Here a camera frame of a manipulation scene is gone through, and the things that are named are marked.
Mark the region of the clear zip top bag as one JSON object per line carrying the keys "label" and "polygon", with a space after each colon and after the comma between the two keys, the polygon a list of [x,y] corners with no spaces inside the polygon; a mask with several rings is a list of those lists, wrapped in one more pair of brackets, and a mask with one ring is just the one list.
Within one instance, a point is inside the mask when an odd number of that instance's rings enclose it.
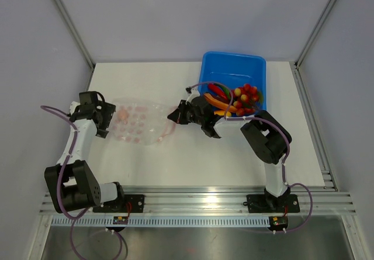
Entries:
{"label": "clear zip top bag", "polygon": [[[176,107],[150,100],[116,98],[116,111],[109,126],[109,135],[117,141],[132,144],[151,145],[170,136],[176,124],[167,119]],[[125,121],[117,118],[119,110],[126,109],[129,117]]]}

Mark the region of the orange toy croissant bread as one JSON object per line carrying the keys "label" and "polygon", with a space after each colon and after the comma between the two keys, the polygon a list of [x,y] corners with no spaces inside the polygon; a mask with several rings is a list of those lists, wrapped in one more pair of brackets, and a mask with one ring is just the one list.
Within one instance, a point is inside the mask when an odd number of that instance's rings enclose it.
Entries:
{"label": "orange toy croissant bread", "polygon": [[235,113],[237,111],[237,108],[235,108],[233,105],[229,106],[228,103],[217,100],[210,93],[205,93],[203,96],[209,104],[216,108],[219,108],[220,110],[228,109],[228,111],[231,113]]}

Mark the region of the orange toy fruit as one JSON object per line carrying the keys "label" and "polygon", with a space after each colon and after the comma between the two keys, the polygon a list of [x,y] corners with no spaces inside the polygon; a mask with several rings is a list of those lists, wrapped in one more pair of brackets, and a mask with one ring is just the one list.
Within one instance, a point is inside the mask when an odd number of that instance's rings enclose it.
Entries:
{"label": "orange toy fruit", "polygon": [[218,115],[218,116],[226,116],[226,117],[231,117],[232,116],[230,111],[226,112],[225,110],[216,110],[216,111],[214,111],[214,114]]}

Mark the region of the red toy chili pepper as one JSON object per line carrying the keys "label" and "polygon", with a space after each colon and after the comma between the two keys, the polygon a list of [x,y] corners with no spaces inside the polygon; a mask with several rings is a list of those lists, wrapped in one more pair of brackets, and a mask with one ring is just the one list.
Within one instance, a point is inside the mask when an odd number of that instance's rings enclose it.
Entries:
{"label": "red toy chili pepper", "polygon": [[210,83],[210,84],[207,85],[207,87],[208,87],[208,89],[209,89],[211,92],[215,93],[215,94],[216,94],[217,96],[219,96],[220,98],[222,98],[222,99],[224,99],[224,100],[228,100],[227,95],[224,93],[224,91],[223,91],[219,86]]}

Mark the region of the green toy chili pepper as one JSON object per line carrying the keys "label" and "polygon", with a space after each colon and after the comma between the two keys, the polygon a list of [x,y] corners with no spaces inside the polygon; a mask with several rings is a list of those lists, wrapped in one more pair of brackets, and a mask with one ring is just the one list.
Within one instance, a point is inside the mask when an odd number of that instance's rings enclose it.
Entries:
{"label": "green toy chili pepper", "polygon": [[220,85],[220,84],[216,84],[216,86],[218,86],[223,91],[223,93],[225,94],[225,96],[228,100],[231,99],[232,91],[230,89],[228,89],[226,86]]}

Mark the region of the red toy grape bunch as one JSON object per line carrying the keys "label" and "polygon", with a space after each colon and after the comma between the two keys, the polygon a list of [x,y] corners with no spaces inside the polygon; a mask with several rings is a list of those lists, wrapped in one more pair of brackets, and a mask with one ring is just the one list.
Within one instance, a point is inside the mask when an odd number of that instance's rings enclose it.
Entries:
{"label": "red toy grape bunch", "polygon": [[244,84],[232,90],[233,106],[237,109],[236,116],[250,116],[265,108],[263,93],[250,84]]}

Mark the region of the blue plastic bin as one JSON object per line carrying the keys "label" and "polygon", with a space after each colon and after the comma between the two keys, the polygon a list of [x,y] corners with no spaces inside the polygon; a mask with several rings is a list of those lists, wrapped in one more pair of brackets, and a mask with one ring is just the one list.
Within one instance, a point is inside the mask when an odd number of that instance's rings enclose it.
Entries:
{"label": "blue plastic bin", "polygon": [[209,82],[219,82],[231,91],[236,88],[245,88],[248,85],[256,87],[257,100],[255,108],[266,109],[266,61],[260,56],[246,54],[225,53],[210,51],[204,54],[200,71],[199,82],[204,82],[198,88],[200,94],[216,93],[208,88]]}

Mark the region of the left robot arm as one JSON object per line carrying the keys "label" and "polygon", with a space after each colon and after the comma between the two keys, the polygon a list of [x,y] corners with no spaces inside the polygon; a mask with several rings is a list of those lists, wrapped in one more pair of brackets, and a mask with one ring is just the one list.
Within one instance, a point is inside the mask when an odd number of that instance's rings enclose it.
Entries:
{"label": "left robot arm", "polygon": [[71,220],[81,218],[91,207],[106,207],[120,212],[126,197],[118,182],[100,184],[87,160],[95,137],[106,138],[116,106],[97,91],[79,94],[69,113],[41,106],[70,126],[70,135],[58,162],[44,171],[44,179],[56,212]]}

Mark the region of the small peach toy ball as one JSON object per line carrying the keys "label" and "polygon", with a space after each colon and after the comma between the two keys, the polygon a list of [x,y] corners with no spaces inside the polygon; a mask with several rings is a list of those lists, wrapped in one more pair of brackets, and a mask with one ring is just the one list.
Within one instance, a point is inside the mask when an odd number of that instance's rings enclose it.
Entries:
{"label": "small peach toy ball", "polygon": [[127,112],[126,109],[119,110],[118,113],[117,113],[117,118],[120,121],[125,121],[125,120],[127,120],[128,117],[129,117],[129,113]]}

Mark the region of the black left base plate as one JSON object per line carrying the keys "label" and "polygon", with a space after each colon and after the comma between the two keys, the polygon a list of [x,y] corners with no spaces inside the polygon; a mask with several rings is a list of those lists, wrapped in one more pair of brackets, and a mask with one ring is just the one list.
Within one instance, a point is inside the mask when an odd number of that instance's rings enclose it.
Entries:
{"label": "black left base plate", "polygon": [[144,210],[144,195],[124,195],[116,200],[105,202],[94,207],[94,213],[142,213]]}

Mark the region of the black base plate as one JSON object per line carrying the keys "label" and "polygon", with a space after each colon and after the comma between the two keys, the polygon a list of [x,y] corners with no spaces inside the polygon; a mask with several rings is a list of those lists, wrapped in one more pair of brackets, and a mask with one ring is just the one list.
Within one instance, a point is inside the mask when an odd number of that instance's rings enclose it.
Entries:
{"label": "black base plate", "polygon": [[251,194],[246,196],[243,205],[249,213],[300,213],[299,201],[295,194],[285,197]]}
{"label": "black base plate", "polygon": [[94,213],[142,213],[144,210],[144,195],[124,195],[116,200],[105,202],[94,207]]}

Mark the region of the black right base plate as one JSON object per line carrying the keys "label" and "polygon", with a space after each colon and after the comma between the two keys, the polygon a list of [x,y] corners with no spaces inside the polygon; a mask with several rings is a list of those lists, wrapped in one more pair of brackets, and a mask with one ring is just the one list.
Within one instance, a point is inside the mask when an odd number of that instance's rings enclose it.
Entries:
{"label": "black right base plate", "polygon": [[300,213],[299,201],[295,194],[285,197],[251,194],[246,196],[243,205],[249,213]]}

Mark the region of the aluminium frame post left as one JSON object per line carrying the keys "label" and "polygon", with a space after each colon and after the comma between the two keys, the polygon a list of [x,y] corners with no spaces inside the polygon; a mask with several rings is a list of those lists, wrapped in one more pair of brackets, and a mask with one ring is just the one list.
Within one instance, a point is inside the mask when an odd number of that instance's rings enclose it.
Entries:
{"label": "aluminium frame post left", "polygon": [[63,0],[52,0],[52,1],[54,2],[63,22],[65,23],[65,26],[67,27],[67,30],[69,31],[76,46],[78,47],[79,52],[84,58],[88,68],[90,69],[91,72],[93,72],[95,69],[95,62],[93,61],[87,47],[85,46],[85,43],[81,38],[81,35],[78,33],[77,28],[75,27],[74,22],[68,12],[68,9],[65,6],[65,3],[63,2]]}

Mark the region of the aluminium frame post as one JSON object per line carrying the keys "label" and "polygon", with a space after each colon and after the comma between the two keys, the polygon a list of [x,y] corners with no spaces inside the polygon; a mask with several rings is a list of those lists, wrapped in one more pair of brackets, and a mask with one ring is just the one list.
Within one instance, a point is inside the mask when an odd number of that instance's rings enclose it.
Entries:
{"label": "aluminium frame post", "polygon": [[78,47],[79,52],[84,58],[88,68],[90,69],[91,72],[93,72],[95,69],[95,62],[93,61],[87,47],[85,46],[85,43],[81,38],[81,35],[78,33],[77,28],[75,27],[74,22],[68,12],[68,9],[65,6],[65,3],[63,2],[63,0],[52,0],[52,1],[54,2],[63,22],[65,23],[65,26],[67,27],[67,30],[69,31],[76,46]]}
{"label": "aluminium frame post", "polygon": [[309,51],[313,47],[313,44],[316,42],[319,34],[321,33],[326,21],[328,20],[331,12],[334,10],[335,5],[337,4],[338,0],[328,0],[325,4],[320,16],[317,19],[316,24],[314,25],[306,43],[304,44],[298,58],[295,61],[295,67],[300,69],[303,64],[303,61],[306,59]]}

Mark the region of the aluminium frame post right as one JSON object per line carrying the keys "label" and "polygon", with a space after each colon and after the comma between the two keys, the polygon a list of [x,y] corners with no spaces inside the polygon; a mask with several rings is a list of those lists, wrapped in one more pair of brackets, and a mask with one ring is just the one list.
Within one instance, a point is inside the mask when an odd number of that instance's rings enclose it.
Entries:
{"label": "aluminium frame post right", "polygon": [[303,64],[303,61],[306,59],[309,51],[313,47],[313,44],[316,42],[319,34],[321,33],[326,21],[328,20],[331,12],[334,10],[335,5],[337,4],[338,0],[328,0],[325,4],[320,16],[317,19],[316,24],[314,25],[306,43],[304,44],[298,58],[295,61],[295,67],[300,69]]}

